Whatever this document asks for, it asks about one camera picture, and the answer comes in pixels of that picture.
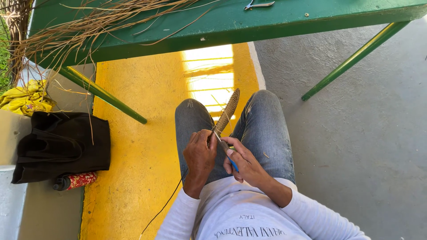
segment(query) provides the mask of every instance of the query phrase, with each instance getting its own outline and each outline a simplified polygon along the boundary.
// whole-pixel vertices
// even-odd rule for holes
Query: black cord
[[[185,173],[181,176],[181,179],[179,180],[179,183],[178,183],[178,185],[176,185],[176,188],[175,188],[175,190],[173,191],[173,193],[172,193],[172,195],[170,196],[170,198],[169,198],[169,200],[166,202],[166,204],[163,206],[163,208],[160,210],[160,212],[158,212],[157,214],[156,214],[156,216],[154,216],[153,217],[153,219],[151,219],[151,221],[147,224],[147,226],[144,228],[144,230],[142,231],[142,233],[141,233],[141,236],[142,236],[142,234],[144,234],[144,232],[145,232],[145,230],[148,228],[148,226],[150,226],[150,223],[152,222],[152,221],[154,221],[154,219],[156,219],[156,217],[163,211],[163,209],[166,207],[166,205],[169,203],[169,201],[172,199],[172,197],[173,197],[173,195],[175,195],[175,192],[176,192],[176,190],[178,189],[178,187],[179,187],[179,185],[181,184],[181,182],[182,182],[182,179],[184,179],[184,176],[187,174],[187,171],[188,171],[188,167],[187,167],[187,169],[185,170]]]

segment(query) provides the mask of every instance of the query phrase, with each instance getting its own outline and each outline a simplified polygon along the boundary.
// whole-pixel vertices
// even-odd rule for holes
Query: green table leg
[[[397,22],[390,23],[387,25],[381,32],[375,35],[371,40],[369,40],[363,47],[361,47],[357,52],[355,52],[351,57],[345,60],[340,66],[335,68],[329,75],[327,75],[323,80],[321,80],[316,86],[310,89],[306,94],[304,94],[301,99],[303,101],[309,100],[314,94],[318,91],[322,90],[322,88],[326,87],[326,85],[330,84],[333,80],[343,74],[345,71],[354,66],[357,62],[362,60],[368,54],[370,54],[373,50],[391,38],[394,34],[399,32],[402,28],[404,28],[411,21],[405,22]]]
[[[58,70],[58,73],[63,75],[64,77],[68,78],[72,82],[76,83],[80,87],[89,90],[90,93],[94,94],[95,96],[99,97],[100,99],[106,101],[107,103],[111,104],[113,107],[119,109],[120,111],[124,112],[125,114],[129,115],[130,117],[134,118],[138,122],[142,124],[147,123],[147,119],[145,119],[143,116],[139,115],[137,112],[132,110],[132,108],[128,107],[126,104],[118,100],[116,97],[111,95],[109,92],[105,91],[102,87],[100,87],[98,84],[92,82],[87,77],[85,77],[83,74],[81,74],[79,71],[72,67],[61,67]]]

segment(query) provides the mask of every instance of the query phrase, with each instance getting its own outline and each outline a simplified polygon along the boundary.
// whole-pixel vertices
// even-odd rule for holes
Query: black bag
[[[31,134],[18,144],[18,161],[12,183],[54,179],[62,174],[108,170],[110,128],[108,121],[87,113],[46,113],[31,117]]]

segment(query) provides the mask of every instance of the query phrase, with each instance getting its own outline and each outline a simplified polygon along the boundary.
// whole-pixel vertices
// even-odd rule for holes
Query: ripped jeans
[[[197,100],[186,99],[176,108],[176,144],[183,183],[188,166],[182,151],[190,135],[202,129],[211,130],[213,126],[214,120]],[[276,95],[267,90],[255,92],[246,103],[230,137],[239,139],[270,176],[295,183],[289,133]],[[216,152],[215,167],[206,184],[232,176],[222,166],[226,155],[219,145]]]

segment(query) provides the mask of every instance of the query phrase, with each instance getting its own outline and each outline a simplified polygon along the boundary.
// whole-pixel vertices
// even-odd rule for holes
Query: yellow cloth
[[[28,81],[26,88],[15,87],[0,96],[0,109],[17,114],[32,116],[34,111],[50,112],[56,102],[46,97],[43,92],[46,80]]]

